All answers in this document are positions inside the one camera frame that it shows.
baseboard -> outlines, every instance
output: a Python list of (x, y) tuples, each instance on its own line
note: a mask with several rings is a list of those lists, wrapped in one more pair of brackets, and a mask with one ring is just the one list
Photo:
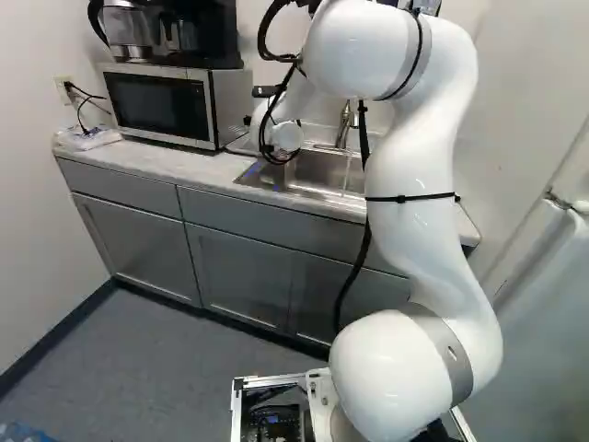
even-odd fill
[(302, 341), (297, 340), (296, 338), (279, 334), (276, 332), (264, 330), (261, 328), (256, 327), (255, 325), (248, 324), (246, 322), (242, 322), (240, 320), (234, 320), (232, 318), (228, 318), (220, 313), (216, 313), (214, 311), (205, 309), (205, 308), (198, 308), (188, 304), (185, 304), (181, 301), (176, 301), (169, 297), (164, 297), (162, 295), (156, 294), (151, 292), (145, 288), (138, 287), (136, 285), (127, 283), (125, 281), (117, 280), (116, 284), (118, 287), (127, 290), (137, 296), (145, 297), (149, 300), (152, 300), (158, 304), (166, 306), (168, 308), (173, 308), (178, 311), (182, 311), (186, 314), (194, 316), (196, 318), (204, 318), (207, 320), (212, 320), (217, 322), (221, 325), (229, 327), (234, 330), (238, 330), (240, 332), (247, 333), (251, 336), (256, 338), (262, 339), (264, 341), (268, 341), (270, 343), (276, 343), (283, 347), (290, 348), (291, 350), (295, 350), (296, 352), (302, 353), (303, 355), (307, 355), (310, 357), (315, 357), (316, 359), (320, 359), (322, 361), (329, 360), (329, 348), (324, 345), (315, 344), (315, 343), (305, 343)]
[(106, 301), (116, 287), (115, 281), (109, 279), (0, 375), (0, 401), (46, 354)]

microwave door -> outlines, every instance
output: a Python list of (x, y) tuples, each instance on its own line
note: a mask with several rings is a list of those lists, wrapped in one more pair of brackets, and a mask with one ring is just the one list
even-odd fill
[(204, 81), (116, 72), (104, 77), (122, 133), (216, 148)]

coffee maker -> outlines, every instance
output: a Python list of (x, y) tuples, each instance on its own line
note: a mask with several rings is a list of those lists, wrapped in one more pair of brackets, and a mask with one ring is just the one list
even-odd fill
[(88, 19), (117, 62), (240, 69), (236, 0), (90, 0)]

stainless steel sink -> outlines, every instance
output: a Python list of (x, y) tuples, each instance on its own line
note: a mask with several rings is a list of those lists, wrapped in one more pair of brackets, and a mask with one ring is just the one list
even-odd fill
[(364, 172), (360, 156), (328, 146), (305, 147), (284, 166), (274, 166), (261, 159), (235, 183), (364, 206)]

countertop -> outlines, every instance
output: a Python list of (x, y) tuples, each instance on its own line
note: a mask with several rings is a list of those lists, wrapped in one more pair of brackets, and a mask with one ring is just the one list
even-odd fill
[[(235, 143), (243, 144), (243, 141), (237, 140)], [(365, 219), (366, 208), (362, 201), (354, 204), (316, 201), (303, 196), (235, 184), (233, 180), (257, 161), (254, 157), (225, 151), (215, 155), (201, 154), (130, 140), (88, 151), (54, 145), (53, 153), (56, 157), (298, 212), (359, 224), (363, 224)], [(460, 204), (456, 204), (456, 224), (463, 245), (476, 247), (480, 243), (478, 230)]]

